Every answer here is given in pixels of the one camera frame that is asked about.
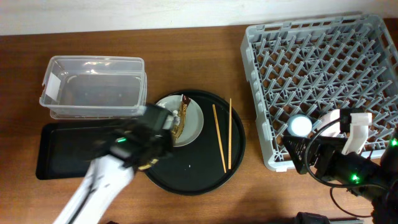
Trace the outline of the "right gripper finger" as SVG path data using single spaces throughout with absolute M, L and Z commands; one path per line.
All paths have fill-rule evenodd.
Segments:
M 304 164 L 305 151 L 307 154 L 308 166 L 313 166 L 317 161 L 317 144 L 311 145 L 310 138 L 302 138 L 297 136 L 286 135 L 282 138 L 282 143 L 290 155 L 292 162 L 294 163 L 295 169 L 299 174 L 306 174 L 308 169 Z
M 347 138 L 334 138 L 319 136 L 312 141 L 313 145 L 332 145 L 332 146 L 344 146 L 347 142 Z

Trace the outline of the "blue cup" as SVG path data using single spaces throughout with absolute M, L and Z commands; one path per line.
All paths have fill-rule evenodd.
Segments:
M 290 135 L 306 137 L 312 130 L 312 122 L 302 114 L 291 116 L 287 121 L 287 131 Z

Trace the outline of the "brown snack wrapper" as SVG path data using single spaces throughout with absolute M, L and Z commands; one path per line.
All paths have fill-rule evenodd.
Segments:
M 185 126 L 187 108 L 190 104 L 191 99 L 185 95 L 182 95 L 181 103 L 178 109 L 177 117 L 175 118 L 175 124 L 172 128 L 172 139 L 174 142 L 182 135 Z

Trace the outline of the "yellow bowl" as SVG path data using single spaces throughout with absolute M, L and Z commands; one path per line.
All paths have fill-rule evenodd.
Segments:
M 137 169 L 139 171 L 147 170 L 147 169 L 151 168 L 152 166 L 154 166 L 156 163 L 158 163 L 158 161 L 159 161 L 158 159 L 152 159 L 145 165 L 139 166 Z

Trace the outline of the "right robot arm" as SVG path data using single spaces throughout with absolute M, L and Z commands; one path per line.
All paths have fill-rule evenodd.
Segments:
M 317 182 L 369 200 L 373 223 L 397 223 L 397 131 L 388 140 L 380 163 L 356 152 L 342 153 L 344 138 L 319 136 L 315 140 L 285 136 L 282 143 L 296 171 Z

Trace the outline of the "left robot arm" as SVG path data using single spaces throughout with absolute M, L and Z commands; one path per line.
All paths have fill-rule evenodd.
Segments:
M 119 120 L 105 139 L 95 143 L 95 156 L 79 188 L 56 223 L 98 223 L 136 172 L 146 170 L 173 151 L 173 114 L 146 105 L 139 116 Z

